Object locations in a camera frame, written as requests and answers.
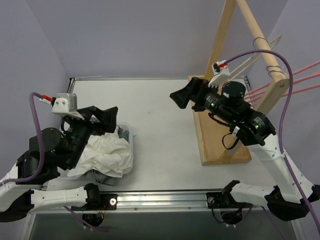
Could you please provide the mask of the blue denim skirt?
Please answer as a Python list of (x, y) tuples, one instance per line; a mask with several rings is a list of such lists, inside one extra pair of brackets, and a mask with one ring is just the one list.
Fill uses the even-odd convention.
[(130, 142), (130, 131), (129, 129), (124, 129), (123, 130), (124, 138), (125, 140), (129, 143)]

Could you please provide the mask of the white skirt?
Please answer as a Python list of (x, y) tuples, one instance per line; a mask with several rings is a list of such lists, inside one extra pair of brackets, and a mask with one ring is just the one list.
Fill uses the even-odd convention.
[(120, 138), (117, 127), (113, 133), (91, 135), (75, 168), (68, 177), (78, 178), (89, 171), (122, 178), (133, 168), (133, 150), (125, 138)]

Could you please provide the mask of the grey pleated skirt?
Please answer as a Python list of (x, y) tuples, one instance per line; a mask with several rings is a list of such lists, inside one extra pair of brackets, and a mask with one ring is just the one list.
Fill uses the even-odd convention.
[(85, 180), (92, 180), (101, 185), (115, 186), (118, 179), (116, 177), (105, 175), (97, 170), (90, 170), (83, 175)]

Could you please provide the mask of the wooden hanger with metal hook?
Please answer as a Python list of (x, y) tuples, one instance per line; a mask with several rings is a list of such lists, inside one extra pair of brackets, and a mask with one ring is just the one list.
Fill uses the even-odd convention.
[[(277, 36), (274, 40), (272, 40), (268, 45), (272, 50), (282, 39), (283, 35)], [(243, 61), (238, 67), (236, 67), (233, 71), (230, 72), (230, 81), (234, 79), (238, 79), (241, 74), (252, 66), (255, 62), (257, 62), (261, 58), (261, 53), (252, 53), (245, 61)]]

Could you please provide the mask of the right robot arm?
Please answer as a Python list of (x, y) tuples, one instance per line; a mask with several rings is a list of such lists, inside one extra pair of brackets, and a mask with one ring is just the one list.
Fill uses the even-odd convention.
[(246, 146), (262, 162), (275, 186), (263, 187), (232, 180), (222, 190), (223, 203), (229, 207), (251, 204), (266, 207), (282, 221), (305, 217), (310, 210), (306, 200), (320, 199), (319, 185), (312, 184), (281, 149), (275, 127), (263, 113), (244, 100), (246, 87), (237, 81), (210, 87), (204, 79), (193, 77), (182, 89), (169, 97), (180, 109), (193, 102), (195, 112), (208, 111), (209, 117), (228, 127), (229, 133)]

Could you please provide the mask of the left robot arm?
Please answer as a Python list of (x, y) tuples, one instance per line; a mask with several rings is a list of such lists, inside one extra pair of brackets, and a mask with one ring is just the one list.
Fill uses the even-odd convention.
[(94, 183), (69, 190), (43, 190), (45, 183), (57, 179), (64, 171), (74, 169), (90, 137), (114, 133), (118, 107), (101, 110), (89, 106), (78, 110), (80, 118), (63, 116), (65, 129), (48, 127), (38, 137), (29, 139), (23, 153), (10, 172), (0, 181), (0, 221), (9, 223), (24, 219), (41, 209), (71, 207), (76, 211), (96, 210), (103, 205), (102, 194)]

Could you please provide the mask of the white plastic basket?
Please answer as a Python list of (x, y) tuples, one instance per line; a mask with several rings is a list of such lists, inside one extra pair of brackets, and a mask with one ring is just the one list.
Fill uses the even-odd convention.
[(60, 170), (61, 176), (46, 184), (48, 191), (69, 190), (93, 183), (100, 190), (116, 188), (134, 165), (131, 126), (121, 122), (113, 133), (92, 135), (76, 167)]

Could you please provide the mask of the wooden clothes rack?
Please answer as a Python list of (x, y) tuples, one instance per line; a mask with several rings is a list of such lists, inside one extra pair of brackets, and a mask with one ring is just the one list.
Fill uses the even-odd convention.
[[(269, 52), (271, 50), (270, 44), (265, 39), (259, 24), (245, 0), (226, 0), (224, 2), (204, 78), (207, 80), (213, 76), (210, 69), (221, 54), (235, 7), (239, 7), (254, 38), (255, 49), (262, 51), (260, 55), (266, 64), (266, 70), (271, 76), (269, 86), (257, 104), (257, 110), (263, 114), (267, 114), (288, 89), (290, 80), (280, 69), (277, 57)], [(232, 93), (235, 96), (232, 96), (231, 99), (222, 96), (221, 100), (215, 104), (218, 110), (221, 110), (223, 107), (226, 107), (227, 111), (235, 108), (236, 112), (243, 113), (250, 109), (250, 104), (244, 100), (244, 95), (240, 94), (242, 87), (239, 84), (227, 79), (220, 84), (220, 87), (218, 93)], [(238, 138), (232, 136), (229, 127), (226, 126), (226, 123), (217, 111), (213, 113), (198, 111), (194, 112), (193, 116), (200, 160), (203, 166), (241, 164), (251, 161), (252, 157), (249, 149)]]

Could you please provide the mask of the aluminium front rail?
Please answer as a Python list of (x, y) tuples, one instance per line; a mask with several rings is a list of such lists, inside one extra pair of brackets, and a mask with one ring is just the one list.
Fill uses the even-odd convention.
[(61, 213), (65, 207), (77, 213), (168, 213), (205, 211), (216, 196), (205, 191), (90, 192), (89, 190), (34, 191), (29, 214)]

